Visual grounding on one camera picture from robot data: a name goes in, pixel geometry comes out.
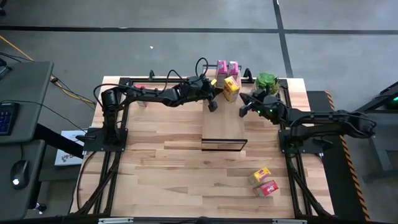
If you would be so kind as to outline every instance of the computer mouse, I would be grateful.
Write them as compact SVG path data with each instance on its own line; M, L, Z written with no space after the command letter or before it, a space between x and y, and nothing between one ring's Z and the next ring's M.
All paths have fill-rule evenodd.
M19 160L11 168L11 185L16 190L24 189L29 183L28 161Z

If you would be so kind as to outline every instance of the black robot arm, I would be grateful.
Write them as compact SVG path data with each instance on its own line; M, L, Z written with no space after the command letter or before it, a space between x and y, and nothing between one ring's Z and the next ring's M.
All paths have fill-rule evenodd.
M184 103L198 100L208 100L211 112L217 109L214 100L222 89L214 87L204 74L189 77L178 85L164 90L150 90L134 86L117 85L101 93L104 116L104 143L112 144L119 141L118 127L116 124L117 113L135 101L148 101L163 103L165 106L177 107ZM120 102L119 96L126 98Z
M249 110L256 111L272 124L291 127L289 142L302 146L310 137L349 135L353 138L369 138L376 126L365 114L360 112L338 111L300 111L288 108L277 97L267 95L266 91L255 91L252 95L240 93L244 106L239 115L243 117ZM304 126L303 124L320 124Z

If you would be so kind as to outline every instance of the pink carton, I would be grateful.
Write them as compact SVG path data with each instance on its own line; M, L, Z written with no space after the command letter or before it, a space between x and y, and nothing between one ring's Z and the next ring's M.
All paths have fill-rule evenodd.
M239 67L237 62L230 61L228 64L228 76L232 76L235 80L239 75Z
M217 60L216 69L216 87L222 88L224 85L224 79L228 77L228 69L225 60Z

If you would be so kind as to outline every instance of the small box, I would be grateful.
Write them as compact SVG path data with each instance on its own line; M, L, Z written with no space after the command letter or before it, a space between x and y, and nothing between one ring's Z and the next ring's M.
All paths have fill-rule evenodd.
M235 80L237 80L239 75L239 66L237 62L232 62L230 61L228 64L228 76L234 77Z
M224 79L223 94L229 102L234 102L239 93L239 85L233 77Z
M222 88L224 85L224 79L228 77L228 69L226 66L226 61L218 60L216 68L216 87Z
M264 167L261 170L255 171L250 177L249 182L252 185L257 185L262 182L266 177L270 176L271 172L268 168Z
M265 196L273 193L277 189L279 189L278 185L276 185L274 180L271 180L271 181L261 184L258 187L255 187L253 189L253 191L257 197L265 197Z
M135 85L135 87L136 88L141 88L141 89L145 88L144 85ZM148 102L144 102L144 101L137 101L137 104L139 106L145 106L145 107L148 106Z

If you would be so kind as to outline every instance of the yellow cable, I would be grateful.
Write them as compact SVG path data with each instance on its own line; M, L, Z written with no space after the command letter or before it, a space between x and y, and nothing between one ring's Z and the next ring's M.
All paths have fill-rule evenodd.
M29 55L25 54L25 52L23 52L23 51L22 51L21 49L19 49L17 46L15 46L15 45L12 44L11 42L9 42L9 41L8 41L7 39L5 39L3 36L0 35L0 39L2 39L3 41L5 41L5 43L9 44L11 47L14 47L14 48L15 48L17 51L19 51L21 54L25 55L25 57L29 58L29 60L34 61L31 57L29 57ZM80 98L79 96L76 96L76 95L73 95L73 94L67 92L66 90L63 89L62 85L59 84L58 82L56 82L55 84L56 84L57 86L59 86L59 87L61 88L61 90L62 90L65 94L67 94L68 96L70 96L70 97L72 97L72 98L74 98L74 99L81 100L81 101L84 101L84 102L87 102L87 103L94 103L94 102L92 102L91 100L86 100L86 99Z

